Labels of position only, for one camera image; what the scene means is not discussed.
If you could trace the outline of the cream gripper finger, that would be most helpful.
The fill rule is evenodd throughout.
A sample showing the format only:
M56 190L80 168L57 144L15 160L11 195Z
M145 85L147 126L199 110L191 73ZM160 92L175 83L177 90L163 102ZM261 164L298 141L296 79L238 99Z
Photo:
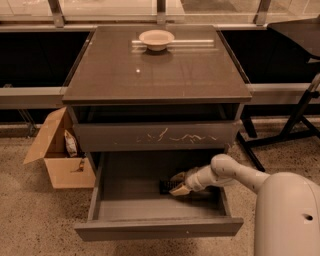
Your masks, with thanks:
M178 174L175 174L173 177L170 178L172 182L184 182L186 178L188 177L188 172L180 172Z
M188 188L184 183L179 184L169 191L172 196L184 196L188 195L191 192L191 189Z

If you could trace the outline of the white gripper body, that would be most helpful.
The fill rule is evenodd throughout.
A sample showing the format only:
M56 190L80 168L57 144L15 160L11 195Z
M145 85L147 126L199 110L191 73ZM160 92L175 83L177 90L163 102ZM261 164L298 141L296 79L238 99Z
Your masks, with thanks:
M186 172L184 185L189 191L199 192L209 186L224 187L234 183L232 178L225 178L216 174L210 165L195 167Z

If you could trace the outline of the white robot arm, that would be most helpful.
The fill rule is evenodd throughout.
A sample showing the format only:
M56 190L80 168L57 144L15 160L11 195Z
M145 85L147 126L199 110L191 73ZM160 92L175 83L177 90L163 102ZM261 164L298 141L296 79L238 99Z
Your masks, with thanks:
M254 256L320 256L320 186L291 172L267 174L226 154L174 175L173 196L238 181L256 195Z

